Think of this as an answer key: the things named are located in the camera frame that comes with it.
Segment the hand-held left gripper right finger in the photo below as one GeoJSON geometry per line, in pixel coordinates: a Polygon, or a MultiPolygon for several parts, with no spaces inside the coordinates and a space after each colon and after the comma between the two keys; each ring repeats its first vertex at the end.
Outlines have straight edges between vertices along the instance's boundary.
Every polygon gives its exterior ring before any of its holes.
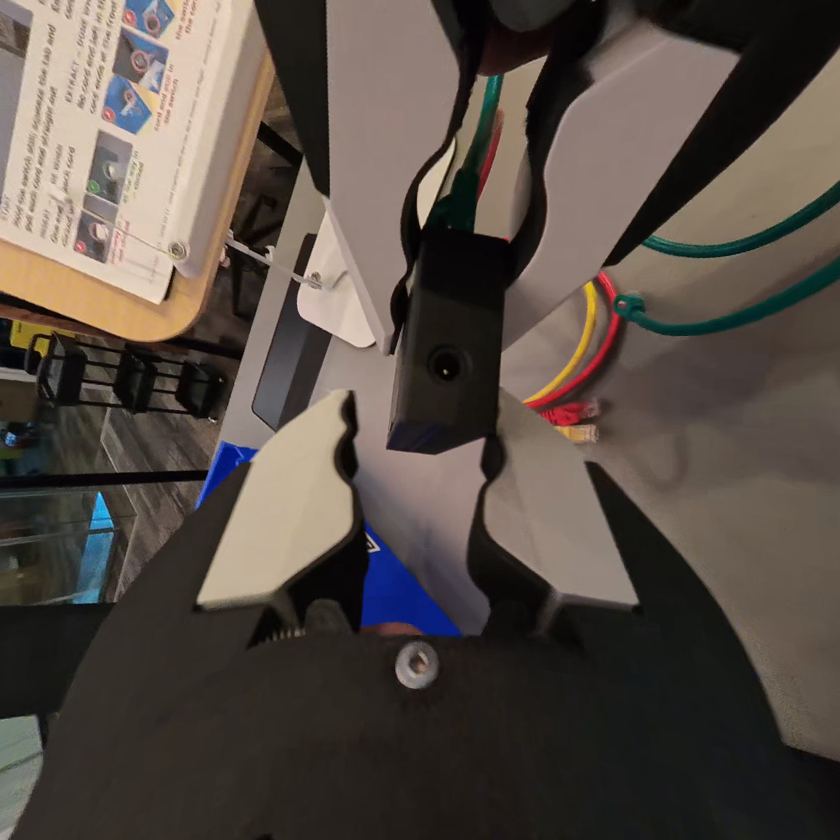
{"type": "Polygon", "coordinates": [[[467,570],[489,604],[485,634],[546,634],[568,606],[637,607],[585,458],[504,390],[480,469],[467,570]]]}

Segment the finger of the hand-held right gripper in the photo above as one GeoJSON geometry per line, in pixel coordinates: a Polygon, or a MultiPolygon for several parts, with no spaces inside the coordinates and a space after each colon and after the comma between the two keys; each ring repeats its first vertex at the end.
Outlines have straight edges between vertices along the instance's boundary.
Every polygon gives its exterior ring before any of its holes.
{"type": "Polygon", "coordinates": [[[325,3],[327,209],[374,343],[392,354],[418,248],[417,192],[466,112],[478,3],[325,3]]]}
{"type": "Polygon", "coordinates": [[[507,292],[519,341],[606,265],[740,55],[663,28],[628,28],[585,64],[542,168],[546,218],[507,292]]]}

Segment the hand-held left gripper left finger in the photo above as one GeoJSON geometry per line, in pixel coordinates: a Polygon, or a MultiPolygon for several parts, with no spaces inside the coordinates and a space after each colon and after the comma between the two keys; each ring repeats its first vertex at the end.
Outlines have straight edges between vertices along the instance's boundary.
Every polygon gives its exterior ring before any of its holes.
{"type": "Polygon", "coordinates": [[[275,433],[247,463],[196,607],[266,606],[286,631],[313,604],[361,629],[365,527],[354,485],[355,395],[332,391],[275,433]]]}

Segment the blue plastic bin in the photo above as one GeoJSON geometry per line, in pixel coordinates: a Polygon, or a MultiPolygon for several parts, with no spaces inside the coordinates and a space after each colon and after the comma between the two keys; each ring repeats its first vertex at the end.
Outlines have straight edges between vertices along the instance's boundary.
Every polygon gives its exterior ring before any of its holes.
{"type": "MultiPolygon", "coordinates": [[[[250,462],[256,454],[255,448],[220,442],[195,509],[200,508],[237,467],[250,462]]],[[[370,559],[364,582],[362,626],[404,623],[426,635],[459,637],[461,632],[457,626],[425,591],[415,575],[397,558],[369,522],[364,527],[370,559]]]]}

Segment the black network switch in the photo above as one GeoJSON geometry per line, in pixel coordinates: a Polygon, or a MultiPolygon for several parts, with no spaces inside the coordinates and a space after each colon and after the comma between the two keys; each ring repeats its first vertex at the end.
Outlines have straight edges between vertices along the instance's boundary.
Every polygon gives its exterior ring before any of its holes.
{"type": "Polygon", "coordinates": [[[424,231],[396,353],[386,447],[439,455],[496,432],[505,238],[424,231]]]}

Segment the white mounting plate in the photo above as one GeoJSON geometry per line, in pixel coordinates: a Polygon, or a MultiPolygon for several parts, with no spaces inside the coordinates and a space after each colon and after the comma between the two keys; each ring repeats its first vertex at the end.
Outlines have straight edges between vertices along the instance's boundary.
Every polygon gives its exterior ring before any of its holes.
{"type": "Polygon", "coordinates": [[[325,213],[297,294],[300,316],[357,348],[374,342],[329,213],[325,213]]]}

